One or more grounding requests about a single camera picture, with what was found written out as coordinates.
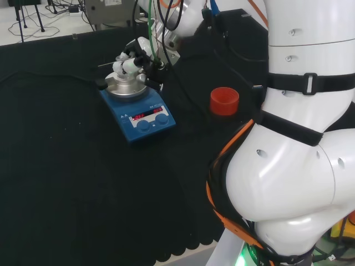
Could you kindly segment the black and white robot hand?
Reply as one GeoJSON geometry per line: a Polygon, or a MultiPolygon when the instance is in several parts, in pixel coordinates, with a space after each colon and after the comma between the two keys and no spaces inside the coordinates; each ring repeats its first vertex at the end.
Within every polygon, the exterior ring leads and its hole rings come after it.
{"type": "Polygon", "coordinates": [[[160,47],[144,37],[128,43],[113,63],[110,75],[117,86],[125,86],[123,94],[137,94],[146,88],[163,89],[169,71],[166,58],[158,57],[160,47]]]}

